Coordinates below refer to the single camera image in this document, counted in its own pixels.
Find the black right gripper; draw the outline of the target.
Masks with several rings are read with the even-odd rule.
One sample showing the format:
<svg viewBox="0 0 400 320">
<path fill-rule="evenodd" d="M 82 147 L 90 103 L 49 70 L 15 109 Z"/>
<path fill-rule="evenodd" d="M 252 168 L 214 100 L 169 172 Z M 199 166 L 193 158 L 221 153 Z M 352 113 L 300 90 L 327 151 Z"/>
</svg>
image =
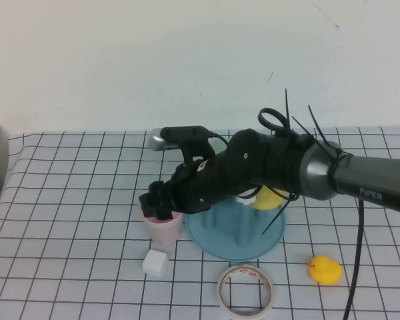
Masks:
<svg viewBox="0 0 400 320">
<path fill-rule="evenodd" d="M 216 155 L 193 165 L 178 166 L 169 184 L 152 182 L 148 192 L 139 196 L 143 215 L 166 221 L 173 218 L 173 211 L 198 213 L 226 200 L 223 165 L 224 156 Z"/>
</svg>

